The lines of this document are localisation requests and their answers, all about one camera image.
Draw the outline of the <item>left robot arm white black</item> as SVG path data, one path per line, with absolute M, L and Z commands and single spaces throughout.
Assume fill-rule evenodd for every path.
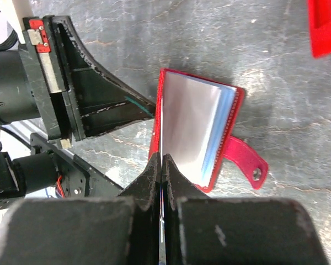
M 25 43 L 0 49 L 0 125 L 41 118 L 63 145 L 154 117 L 155 104 L 89 53 L 70 17 L 23 22 Z

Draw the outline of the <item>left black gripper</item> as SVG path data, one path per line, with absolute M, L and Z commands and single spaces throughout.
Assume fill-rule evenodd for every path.
M 155 104 L 92 56 L 69 16 L 23 23 L 19 55 L 49 140 L 79 141 L 154 118 Z

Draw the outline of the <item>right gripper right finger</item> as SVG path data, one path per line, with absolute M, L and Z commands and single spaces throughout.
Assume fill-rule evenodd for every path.
M 210 198 L 162 161 L 168 264 L 327 264 L 306 209 L 289 198 Z

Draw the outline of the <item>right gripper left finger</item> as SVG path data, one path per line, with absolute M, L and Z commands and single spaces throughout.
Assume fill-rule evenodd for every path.
M 22 199 L 0 225 L 0 264 L 157 264 L 161 157 L 120 195 Z

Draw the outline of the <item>red plastic bin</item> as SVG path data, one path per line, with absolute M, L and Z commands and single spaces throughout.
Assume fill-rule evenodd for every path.
M 312 56 L 331 54 L 331 0 L 308 0 L 307 13 Z

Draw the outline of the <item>red leather card holder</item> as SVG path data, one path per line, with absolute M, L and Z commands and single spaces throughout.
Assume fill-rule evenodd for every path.
M 244 96 L 240 87 L 161 69 L 149 154 L 171 155 L 180 173 L 204 193 L 212 191 L 224 159 L 260 189 L 268 163 L 231 134 Z

